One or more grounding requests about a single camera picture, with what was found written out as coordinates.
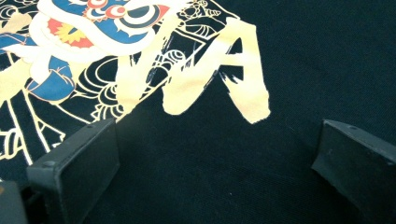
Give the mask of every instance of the cartoon eye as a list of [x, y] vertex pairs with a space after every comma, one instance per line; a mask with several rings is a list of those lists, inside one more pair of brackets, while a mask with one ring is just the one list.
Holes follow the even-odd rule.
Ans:
[[129, 28], [139, 29], [154, 25], [163, 18], [169, 7], [150, 6], [128, 11], [120, 22]]
[[90, 8], [102, 8], [107, 5], [107, 0], [88, 0], [87, 6]]
[[126, 9], [123, 6], [111, 6], [106, 10], [106, 16], [111, 19], [121, 18], [125, 15]]

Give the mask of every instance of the printed graphic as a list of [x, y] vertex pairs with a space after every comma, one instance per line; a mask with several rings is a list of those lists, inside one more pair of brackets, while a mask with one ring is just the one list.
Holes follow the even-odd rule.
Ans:
[[248, 122], [270, 114], [256, 27], [215, 1], [0, 0], [0, 24], [0, 167], [32, 164], [155, 91], [180, 115], [214, 76]]

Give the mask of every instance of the black t-shirt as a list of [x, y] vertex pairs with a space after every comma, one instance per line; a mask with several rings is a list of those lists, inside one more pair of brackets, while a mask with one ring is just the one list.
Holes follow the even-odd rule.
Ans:
[[396, 144], [396, 4], [175, 2], [0, 1], [0, 178], [116, 118], [87, 223], [355, 223], [310, 166], [323, 119]]

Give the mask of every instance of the black fabric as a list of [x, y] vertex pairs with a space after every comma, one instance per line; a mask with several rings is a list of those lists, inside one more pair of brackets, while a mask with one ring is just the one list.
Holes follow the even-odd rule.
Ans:
[[121, 170], [87, 223], [361, 222], [310, 165], [323, 119], [396, 143], [395, 4], [219, 2], [257, 25], [272, 115], [246, 123], [218, 77], [180, 117], [156, 93], [119, 123]]

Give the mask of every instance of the gold brush stroke letter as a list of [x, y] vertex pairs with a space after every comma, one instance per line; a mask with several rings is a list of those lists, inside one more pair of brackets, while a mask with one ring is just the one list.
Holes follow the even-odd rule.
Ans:
[[[241, 38], [243, 52], [228, 54], [233, 44]], [[255, 123], [269, 116], [269, 94], [262, 74], [256, 27], [235, 18], [227, 18], [227, 25], [219, 32], [202, 59], [193, 66], [174, 66], [171, 80], [163, 87], [163, 108], [171, 115], [186, 111], [205, 90], [221, 65], [237, 65], [244, 68], [244, 79], [232, 83], [224, 79], [230, 97], [243, 117]]]
[[169, 36], [180, 25], [181, 20], [176, 15], [167, 16], [156, 34], [154, 41], [142, 51], [138, 64], [131, 64], [129, 56], [119, 57], [119, 68], [116, 75], [117, 100], [125, 113], [130, 113], [139, 103], [147, 88], [147, 75], [158, 55], [161, 55], [164, 44]]
[[0, 72], [0, 106], [23, 89], [29, 78], [31, 64], [18, 60]]
[[69, 63], [69, 68], [72, 73], [72, 79], [76, 83], [76, 85], [79, 83], [79, 76], [81, 73], [87, 69], [91, 63], [74, 63], [74, 62], [68, 62]]

